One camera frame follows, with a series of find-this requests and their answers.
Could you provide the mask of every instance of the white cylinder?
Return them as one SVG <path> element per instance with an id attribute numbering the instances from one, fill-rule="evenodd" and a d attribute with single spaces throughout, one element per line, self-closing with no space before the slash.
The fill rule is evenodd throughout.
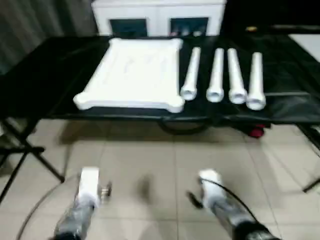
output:
<path id="1" fill-rule="evenodd" d="M 255 111 L 263 109 L 266 105 L 261 52 L 255 52 L 252 55 L 250 86 L 246 105 L 249 109 Z"/>
<path id="2" fill-rule="evenodd" d="M 181 88 L 180 95 L 187 101 L 195 99 L 197 95 L 198 69 L 200 62 L 200 47 L 194 47 L 190 58 L 189 67 L 186 73 L 184 85 Z"/>
<path id="3" fill-rule="evenodd" d="M 244 88 L 237 51 L 229 48 L 227 54 L 230 80 L 229 99 L 233 104 L 243 104 L 247 98 L 247 91 Z"/>
<path id="4" fill-rule="evenodd" d="M 96 207 L 99 206 L 100 198 L 98 196 L 99 187 L 99 168 L 98 167 L 84 167 L 81 172 L 77 199 L 81 201 L 82 198 L 92 200 Z"/>
<path id="5" fill-rule="evenodd" d="M 217 48 L 214 53 L 214 60 L 210 78 L 209 88 L 206 91 L 206 99 L 212 103 L 221 102 L 225 92 L 222 86 L 224 75 L 224 50 Z"/>

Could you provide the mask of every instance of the folding table leg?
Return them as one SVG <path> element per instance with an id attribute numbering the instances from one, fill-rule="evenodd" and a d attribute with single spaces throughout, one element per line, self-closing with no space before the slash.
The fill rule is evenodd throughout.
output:
<path id="1" fill-rule="evenodd" d="M 309 139 L 309 141 L 318 149 L 320 150 L 320 133 L 312 128 L 310 125 L 297 125 L 297 127 L 303 132 L 303 134 Z M 304 187 L 302 191 L 304 193 L 309 192 L 313 189 L 316 185 L 320 184 L 320 177 Z"/>
<path id="2" fill-rule="evenodd" d="M 8 158 L 9 154 L 5 154 L 3 155 L 1 161 L 0 161 L 0 168 L 2 167 L 2 165 L 6 162 L 7 158 Z"/>
<path id="3" fill-rule="evenodd" d="M 308 186 L 306 186 L 302 191 L 304 193 L 307 193 L 318 184 L 320 184 L 320 177 L 318 179 L 316 179 L 314 182 L 310 183 Z"/>
<path id="4" fill-rule="evenodd" d="M 19 172 L 19 170 L 20 170 L 22 164 L 24 163 L 27 155 L 28 155 L 27 152 L 25 152 L 25 153 L 22 155 L 20 161 L 18 162 L 17 166 L 16 166 L 15 169 L 13 170 L 13 172 L 12 172 L 12 174 L 11 174 L 8 182 L 6 183 L 6 185 L 5 185 L 2 193 L 1 193 L 1 195 L 0 195 L 0 204 L 1 204 L 1 202 L 4 200 L 5 196 L 7 195 L 8 190 L 10 189 L 13 181 L 15 180 L 15 178 L 16 178 L 16 176 L 17 176 L 17 173 Z"/>
<path id="5" fill-rule="evenodd" d="M 28 119 L 27 124 L 23 132 L 21 133 L 21 136 L 24 139 L 27 139 L 28 136 L 32 133 L 32 131 L 35 129 L 36 125 L 38 124 L 38 119 Z"/>
<path id="6" fill-rule="evenodd" d="M 33 152 L 32 145 L 22 136 L 6 119 L 1 120 L 8 131 L 26 148 L 26 150 L 35 156 L 61 183 L 65 181 L 65 177 L 60 175 L 57 170 L 38 152 Z"/>

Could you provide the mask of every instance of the black curtain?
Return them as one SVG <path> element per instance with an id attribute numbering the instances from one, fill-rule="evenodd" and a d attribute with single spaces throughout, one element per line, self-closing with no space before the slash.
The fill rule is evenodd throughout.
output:
<path id="1" fill-rule="evenodd" d="M 0 0 L 0 75 L 53 36 L 92 36 L 92 0 Z"/>

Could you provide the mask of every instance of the white cabinet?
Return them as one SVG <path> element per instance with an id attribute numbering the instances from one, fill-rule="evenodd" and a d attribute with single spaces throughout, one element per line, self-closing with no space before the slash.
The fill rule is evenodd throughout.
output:
<path id="1" fill-rule="evenodd" d="M 226 0 L 96 0 L 92 8 L 100 35 L 111 35 L 110 20 L 145 19 L 148 36 L 168 36 L 171 19 L 208 18 L 206 34 L 217 35 Z"/>
<path id="2" fill-rule="evenodd" d="M 146 19 L 149 36 L 157 35 L 157 9 L 144 7 L 94 7 L 94 17 L 100 35 L 112 35 L 111 19 Z"/>
<path id="3" fill-rule="evenodd" d="M 170 21 L 177 18 L 208 18 L 206 35 L 218 35 L 225 6 L 195 5 L 195 6 L 163 6 L 158 8 L 157 34 L 168 36 L 171 32 Z"/>

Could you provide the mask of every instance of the black tablecloth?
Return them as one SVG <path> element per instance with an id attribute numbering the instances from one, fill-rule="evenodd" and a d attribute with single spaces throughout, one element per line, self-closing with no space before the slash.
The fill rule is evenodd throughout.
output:
<path id="1" fill-rule="evenodd" d="M 183 38 L 179 58 L 180 87 L 186 77 L 192 47 L 201 47 L 201 57 L 197 96 L 186 102 L 181 113 L 117 107 L 78 110 L 73 97 L 87 85 L 108 49 L 109 39 L 103 36 L 54 37 L 45 41 L 0 81 L 0 117 L 208 121 L 214 125 L 320 123 L 320 63 L 285 35 Z M 207 101 L 214 51 L 218 47 L 237 49 L 247 89 L 252 53 L 262 52 L 265 109 L 252 111 L 245 104 L 230 103 L 226 54 L 225 97 L 220 103 Z"/>

